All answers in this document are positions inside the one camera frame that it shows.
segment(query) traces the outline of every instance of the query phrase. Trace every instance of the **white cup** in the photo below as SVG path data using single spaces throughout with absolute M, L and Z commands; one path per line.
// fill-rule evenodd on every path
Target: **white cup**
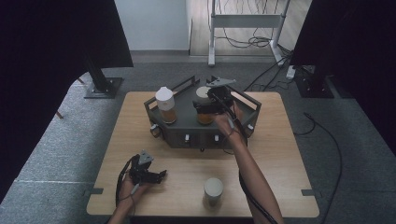
M 223 192 L 223 184 L 218 178 L 209 178 L 205 182 L 204 186 L 205 197 L 210 206 L 215 206 L 221 197 Z

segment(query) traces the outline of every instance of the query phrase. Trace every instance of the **cylindrical container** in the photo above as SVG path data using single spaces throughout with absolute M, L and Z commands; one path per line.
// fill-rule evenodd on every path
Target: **cylindrical container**
M 207 92 L 209 90 L 210 90 L 210 88 L 206 87 L 206 86 L 198 88 L 198 90 L 196 91 L 198 103 L 210 104 L 210 99 L 207 96 Z M 204 125 L 210 124 L 211 122 L 213 122 L 212 117 L 208 114 L 197 114 L 197 119 L 198 119 L 198 122 L 200 122 L 201 124 L 204 124 Z
M 219 202 L 223 188 L 223 184 L 218 178 L 212 177 L 206 180 L 204 185 L 205 199 L 210 206 L 215 206 Z
M 175 122 L 177 115 L 172 91 L 166 87 L 161 87 L 155 93 L 155 99 L 157 100 L 157 106 L 160 109 L 163 122 L 168 124 Z

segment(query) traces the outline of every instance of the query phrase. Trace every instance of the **metal frame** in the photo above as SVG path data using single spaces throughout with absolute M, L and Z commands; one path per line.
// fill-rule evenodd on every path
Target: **metal frame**
M 277 46 L 277 42 L 282 32 L 282 27 L 286 19 L 290 0 L 287 0 L 285 8 L 280 15 L 217 15 L 216 1 L 212 0 L 212 14 L 211 14 L 211 31 L 209 39 L 209 55 L 208 65 L 215 66 L 215 28 L 277 28 L 273 40 L 270 42 L 271 50 L 274 53 L 278 65 L 282 65 L 281 50 Z

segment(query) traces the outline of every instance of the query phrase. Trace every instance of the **white wall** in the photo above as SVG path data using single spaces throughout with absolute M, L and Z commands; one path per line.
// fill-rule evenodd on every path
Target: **white wall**
M 115 3 L 129 50 L 190 48 L 190 0 L 115 0 Z

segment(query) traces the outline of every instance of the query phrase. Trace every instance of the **gray carpet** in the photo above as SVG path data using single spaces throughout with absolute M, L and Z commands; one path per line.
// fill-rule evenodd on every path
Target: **gray carpet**
M 59 108 L 64 119 L 53 118 L 2 202 L 0 222 L 104 223 L 107 217 L 86 213 L 88 194 L 128 91 L 156 91 L 191 76 L 211 75 L 235 78 L 238 82 L 234 86 L 243 90 L 272 64 L 220 62 L 210 68 L 206 63 L 135 63 L 135 68 L 104 69 L 107 77 L 124 78 L 114 100 L 83 99 L 87 86 L 75 82 Z M 273 84 L 287 81 L 286 70 L 281 70 Z M 266 84 L 276 71 L 277 68 L 270 70 L 256 83 Z M 87 84 L 92 82 L 87 74 L 81 78 Z M 279 83 L 279 86 L 267 90 L 281 94 L 292 129 L 303 133 L 312 127 L 303 114 L 307 112 L 333 134 L 340 147 L 343 175 L 326 223 L 394 223 L 396 158 L 357 102 L 342 99 L 335 91 L 334 99 L 304 99 L 295 83 Z M 320 127 L 311 134 L 296 136 L 296 141 L 320 215 L 288 217 L 286 223 L 320 223 L 339 174 L 337 147 Z

